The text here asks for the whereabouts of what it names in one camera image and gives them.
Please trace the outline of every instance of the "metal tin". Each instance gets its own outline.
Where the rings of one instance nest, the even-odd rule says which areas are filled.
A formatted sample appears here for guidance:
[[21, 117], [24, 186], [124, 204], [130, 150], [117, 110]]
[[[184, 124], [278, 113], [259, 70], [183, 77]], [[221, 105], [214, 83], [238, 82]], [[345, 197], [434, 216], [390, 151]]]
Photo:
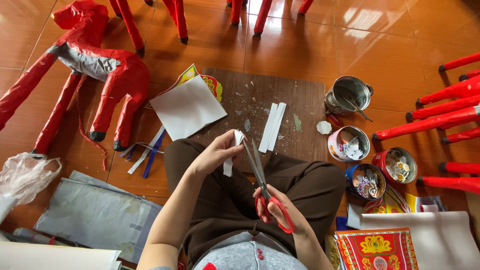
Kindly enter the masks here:
[[[356, 169], [359, 169], [359, 166], [366, 166], [368, 169], [372, 170], [372, 172], [374, 172], [378, 176], [378, 180], [379, 180], [378, 186], [379, 186], [379, 190], [380, 190], [380, 195], [377, 198], [364, 197], [362, 194], [360, 194], [355, 189], [355, 186], [353, 185], [354, 171]], [[362, 163], [362, 164], [351, 166], [351, 167], [349, 167], [348, 169], [345, 170], [345, 177], [347, 179], [347, 190], [351, 194], [353, 194], [355, 197], [360, 198], [360, 199], [366, 199], [366, 200], [370, 200], [370, 201], [378, 200], [384, 195], [385, 189], [387, 188], [387, 184], [386, 184], [386, 180], [385, 180], [384, 175], [382, 174], [382, 172], [380, 171], [379, 168], [373, 166], [372, 164]]]
[[334, 159], [338, 160], [339, 162], [343, 163], [349, 163], [353, 161], [357, 161], [354, 159], [351, 159], [343, 154], [342, 151], [340, 151], [340, 132], [342, 130], [350, 132], [354, 136], [359, 137], [360, 141], [360, 150], [362, 150], [363, 155], [358, 159], [361, 160], [362, 158], [366, 157], [368, 155], [368, 152], [370, 151], [370, 140], [368, 140], [367, 135], [365, 132], [363, 132], [361, 129], [355, 127], [355, 126], [344, 126], [340, 128], [339, 130], [333, 132], [329, 137], [327, 141], [327, 146], [328, 146], [328, 152], [330, 152], [330, 155], [334, 157]]
[[[400, 151], [400, 153], [402, 153], [402, 155], [407, 159], [407, 164], [410, 167], [410, 173], [408, 174], [406, 180], [403, 182], [399, 182], [393, 179], [393, 177], [388, 173], [387, 167], [385, 165], [385, 159], [386, 159], [387, 153], [393, 150]], [[376, 153], [375, 155], [373, 155], [372, 164], [374, 166], [377, 166], [382, 171], [385, 178], [392, 183], [408, 184], [417, 178], [417, 163], [415, 162], [412, 155], [410, 155], [408, 151], [400, 147], [394, 147], [394, 148], [390, 148], [385, 151]]]
[[342, 76], [335, 80], [333, 86], [325, 95], [326, 114], [334, 113], [337, 115], [349, 115], [357, 110], [345, 101], [340, 95], [351, 95], [361, 110], [364, 110], [370, 104], [370, 98], [373, 95], [373, 88], [353, 76]]

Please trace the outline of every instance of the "woman's left hand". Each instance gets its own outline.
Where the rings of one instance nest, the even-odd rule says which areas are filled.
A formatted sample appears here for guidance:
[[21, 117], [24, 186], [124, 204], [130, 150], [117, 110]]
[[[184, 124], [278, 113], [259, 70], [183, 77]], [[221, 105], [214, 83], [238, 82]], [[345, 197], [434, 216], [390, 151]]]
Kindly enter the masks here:
[[227, 159], [234, 158], [240, 154], [245, 147], [243, 144], [239, 146], [230, 146], [230, 142], [235, 138], [235, 130], [231, 129], [218, 136], [213, 142], [192, 162], [190, 168], [194, 172], [204, 175], [211, 174]]

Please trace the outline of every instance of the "pot handle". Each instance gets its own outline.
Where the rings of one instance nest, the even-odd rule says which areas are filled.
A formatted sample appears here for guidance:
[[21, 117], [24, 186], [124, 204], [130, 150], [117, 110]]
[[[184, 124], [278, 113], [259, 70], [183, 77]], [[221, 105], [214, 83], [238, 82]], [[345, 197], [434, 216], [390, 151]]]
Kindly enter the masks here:
[[369, 84], [365, 84], [368, 87], [368, 91], [370, 91], [370, 97], [373, 96], [373, 87]]

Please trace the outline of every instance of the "red paper horse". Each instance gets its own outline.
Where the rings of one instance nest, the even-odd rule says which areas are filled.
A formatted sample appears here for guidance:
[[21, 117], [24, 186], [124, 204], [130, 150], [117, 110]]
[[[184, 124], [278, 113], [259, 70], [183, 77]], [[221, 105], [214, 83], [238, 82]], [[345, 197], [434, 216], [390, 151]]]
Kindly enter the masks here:
[[130, 137], [133, 113], [147, 97], [150, 80], [147, 66], [132, 52], [100, 48], [108, 21], [106, 6], [92, 0], [75, 1], [54, 12], [52, 17], [58, 26], [69, 31], [57, 40], [0, 99], [0, 130], [5, 127], [5, 123], [58, 58], [71, 68], [72, 73], [32, 152], [47, 153], [63, 113], [79, 87], [83, 74], [105, 82], [89, 133], [92, 140], [101, 142], [105, 138], [113, 110], [126, 96], [113, 145], [115, 151], [125, 150]]

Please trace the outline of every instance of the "woman's right hand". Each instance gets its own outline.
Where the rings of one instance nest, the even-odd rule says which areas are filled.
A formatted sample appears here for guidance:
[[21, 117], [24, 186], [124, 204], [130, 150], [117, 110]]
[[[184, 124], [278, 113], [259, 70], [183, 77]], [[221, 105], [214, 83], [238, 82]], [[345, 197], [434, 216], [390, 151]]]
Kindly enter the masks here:
[[[287, 210], [290, 218], [295, 225], [295, 234], [306, 233], [307, 231], [311, 230], [312, 228], [308, 224], [305, 217], [300, 213], [300, 211], [293, 205], [290, 199], [284, 193], [278, 191], [276, 188], [272, 187], [270, 184], [267, 184], [267, 191], [270, 193], [272, 197], [275, 197]], [[258, 187], [255, 192], [253, 193], [253, 197], [257, 198], [262, 195], [262, 190]], [[290, 229], [287, 220], [283, 216], [282, 211], [280, 208], [274, 203], [270, 202], [267, 206], [268, 211], [276, 218], [277, 222], [279, 222], [283, 227]], [[257, 203], [257, 215], [265, 222], [267, 217], [263, 214], [264, 213], [264, 206], [260, 200]]]

